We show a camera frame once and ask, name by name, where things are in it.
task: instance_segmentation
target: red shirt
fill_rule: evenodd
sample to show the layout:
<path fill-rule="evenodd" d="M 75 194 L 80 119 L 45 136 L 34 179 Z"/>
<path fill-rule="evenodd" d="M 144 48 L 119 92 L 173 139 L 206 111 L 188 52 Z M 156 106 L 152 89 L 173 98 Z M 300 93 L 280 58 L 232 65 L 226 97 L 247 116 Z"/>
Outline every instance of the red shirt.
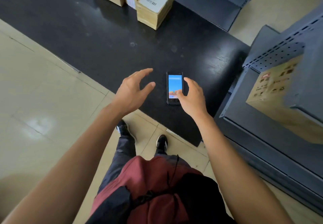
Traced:
<path fill-rule="evenodd" d="M 164 157 L 157 156 L 147 161 L 141 156 L 136 156 L 129 160 L 123 167 L 120 175 L 111 181 L 94 199 L 91 215 L 100 206 L 100 204 L 109 197 L 120 186 L 127 186 L 131 192 L 132 198 L 136 199 L 141 195 L 145 195 L 148 190 L 159 192 L 168 188 L 167 172 L 170 178 L 173 176 L 175 165 L 168 162 Z M 185 173 L 201 174 L 198 170 L 188 167 L 187 165 L 178 163 L 176 173 L 171 181 L 174 186 Z M 127 223 L 178 223 L 188 220 L 188 215 L 183 203 L 177 194 L 179 207 L 177 215 L 174 215 L 174 199 L 170 194 L 155 197 L 148 203 L 138 206 L 131 211 Z"/>

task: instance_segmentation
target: forearm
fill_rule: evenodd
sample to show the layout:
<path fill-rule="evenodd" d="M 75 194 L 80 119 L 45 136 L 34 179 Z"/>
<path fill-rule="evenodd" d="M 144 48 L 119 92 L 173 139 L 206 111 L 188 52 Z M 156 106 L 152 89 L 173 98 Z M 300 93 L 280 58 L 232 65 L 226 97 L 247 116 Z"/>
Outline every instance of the forearm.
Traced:
<path fill-rule="evenodd" d="M 72 223 L 112 131 L 121 118 L 116 106 L 110 104 L 105 107 L 4 223 Z"/>
<path fill-rule="evenodd" d="M 224 199 L 237 223 L 292 223 L 279 201 L 244 162 L 213 118 L 196 119 Z"/>

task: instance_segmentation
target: blue screen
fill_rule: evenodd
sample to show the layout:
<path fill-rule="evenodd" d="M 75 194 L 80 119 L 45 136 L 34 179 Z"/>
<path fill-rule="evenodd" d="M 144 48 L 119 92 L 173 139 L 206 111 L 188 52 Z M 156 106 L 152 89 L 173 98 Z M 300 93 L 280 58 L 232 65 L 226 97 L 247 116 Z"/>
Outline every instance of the blue screen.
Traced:
<path fill-rule="evenodd" d="M 181 75 L 168 75 L 168 97 L 177 98 L 176 92 L 181 90 L 182 76 Z"/>

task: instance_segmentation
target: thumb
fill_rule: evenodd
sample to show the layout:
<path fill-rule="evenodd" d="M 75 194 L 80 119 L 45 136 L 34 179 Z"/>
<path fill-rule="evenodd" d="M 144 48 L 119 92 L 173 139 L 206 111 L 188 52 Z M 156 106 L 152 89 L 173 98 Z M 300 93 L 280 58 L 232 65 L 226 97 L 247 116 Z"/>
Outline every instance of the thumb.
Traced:
<path fill-rule="evenodd" d="M 143 97 L 147 97 L 148 94 L 155 88 L 156 83 L 155 82 L 150 82 L 148 85 L 145 86 L 145 88 L 143 88 L 140 93 Z"/>
<path fill-rule="evenodd" d="M 177 98 L 181 101 L 182 99 L 184 99 L 184 94 L 183 94 L 183 92 L 182 92 L 182 90 L 178 90 L 177 92 L 176 92 L 176 95 L 177 95 Z"/>

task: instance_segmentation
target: black sneaker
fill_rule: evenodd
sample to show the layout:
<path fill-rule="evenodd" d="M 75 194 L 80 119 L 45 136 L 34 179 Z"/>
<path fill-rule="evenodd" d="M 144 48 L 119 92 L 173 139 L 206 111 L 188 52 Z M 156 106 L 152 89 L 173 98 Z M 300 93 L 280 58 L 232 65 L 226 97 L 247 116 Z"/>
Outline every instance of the black sneaker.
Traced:
<path fill-rule="evenodd" d="M 121 136 L 131 136 L 135 139 L 135 143 L 137 142 L 136 138 L 130 133 L 128 124 L 123 119 L 117 124 L 117 131 Z"/>
<path fill-rule="evenodd" d="M 167 137 L 165 135 L 160 135 L 156 141 L 156 148 L 158 150 L 163 151 L 166 154 L 167 146 L 168 146 Z"/>

